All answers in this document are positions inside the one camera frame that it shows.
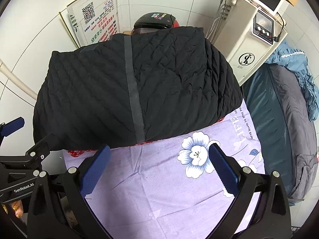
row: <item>black logo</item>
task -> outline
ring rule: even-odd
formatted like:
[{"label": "black logo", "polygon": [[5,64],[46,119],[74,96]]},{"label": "black logo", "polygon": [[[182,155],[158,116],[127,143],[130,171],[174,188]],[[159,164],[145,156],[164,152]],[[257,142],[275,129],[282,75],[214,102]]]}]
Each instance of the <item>black logo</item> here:
[{"label": "black logo", "polygon": [[252,53],[246,53],[246,54],[241,55],[241,57],[239,58],[238,62],[242,66],[248,66],[252,62],[254,62],[254,60],[255,60],[255,56]]}]

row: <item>poster board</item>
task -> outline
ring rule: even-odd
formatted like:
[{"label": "poster board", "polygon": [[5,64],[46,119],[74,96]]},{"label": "poster board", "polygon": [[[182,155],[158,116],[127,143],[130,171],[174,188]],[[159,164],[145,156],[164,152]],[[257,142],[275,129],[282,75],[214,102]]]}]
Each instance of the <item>poster board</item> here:
[{"label": "poster board", "polygon": [[75,0],[67,10],[80,46],[107,41],[119,33],[117,0]]}]

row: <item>blue leaf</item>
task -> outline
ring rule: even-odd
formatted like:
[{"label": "blue leaf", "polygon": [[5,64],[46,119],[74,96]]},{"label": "blue leaf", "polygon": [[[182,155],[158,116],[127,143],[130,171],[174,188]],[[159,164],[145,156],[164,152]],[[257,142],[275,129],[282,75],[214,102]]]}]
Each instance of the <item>blue leaf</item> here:
[{"label": "blue leaf", "polygon": [[251,150],[250,155],[256,156],[259,152],[256,149]]}]

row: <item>folded black jacket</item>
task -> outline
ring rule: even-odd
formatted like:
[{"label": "folded black jacket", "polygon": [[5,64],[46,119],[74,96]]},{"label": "folded black jacket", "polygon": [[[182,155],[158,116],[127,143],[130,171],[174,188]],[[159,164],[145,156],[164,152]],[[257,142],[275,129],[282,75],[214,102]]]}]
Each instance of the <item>folded black jacket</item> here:
[{"label": "folded black jacket", "polygon": [[51,150],[132,146],[187,134],[240,107],[232,68],[202,28],[129,36],[52,52],[33,116]]}]

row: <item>gray strap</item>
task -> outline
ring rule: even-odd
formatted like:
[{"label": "gray strap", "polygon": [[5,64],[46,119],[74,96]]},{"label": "gray strap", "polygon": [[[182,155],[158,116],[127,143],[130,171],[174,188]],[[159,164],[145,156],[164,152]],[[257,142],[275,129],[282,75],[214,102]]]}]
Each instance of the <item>gray strap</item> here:
[{"label": "gray strap", "polygon": [[141,104],[139,101],[138,86],[133,69],[132,41],[130,35],[124,37],[124,54],[127,86],[129,88],[130,105],[135,129],[135,136],[136,142],[139,144],[145,142],[145,133]]}]

